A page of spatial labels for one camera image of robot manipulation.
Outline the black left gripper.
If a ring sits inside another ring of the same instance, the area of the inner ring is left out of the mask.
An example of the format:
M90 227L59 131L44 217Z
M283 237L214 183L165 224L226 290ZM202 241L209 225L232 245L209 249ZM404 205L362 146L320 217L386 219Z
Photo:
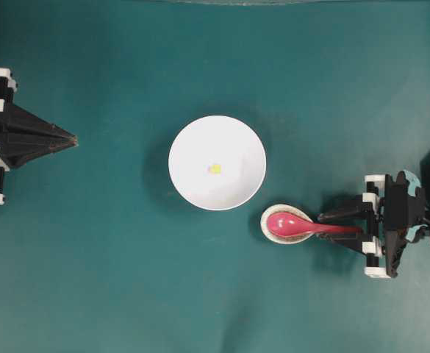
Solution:
M77 146L77 137L56 124L11 103L18 84L8 68L0 68L0 124L22 133L0 133L0 204L4 203L4 173L31 160Z

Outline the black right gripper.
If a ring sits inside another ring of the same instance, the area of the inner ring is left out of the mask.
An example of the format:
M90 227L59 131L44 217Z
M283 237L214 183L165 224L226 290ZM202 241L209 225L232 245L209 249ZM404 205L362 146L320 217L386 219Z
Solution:
M384 258L383 243L380 240L381 208L384 200L386 180L389 174L365 176L366 191L355 196L340 194L329 199L317 220L320 223L366 221L366 233L320 233L318 238L344 246L364 254L364 273L370 278L390 278L386 267L380 266Z

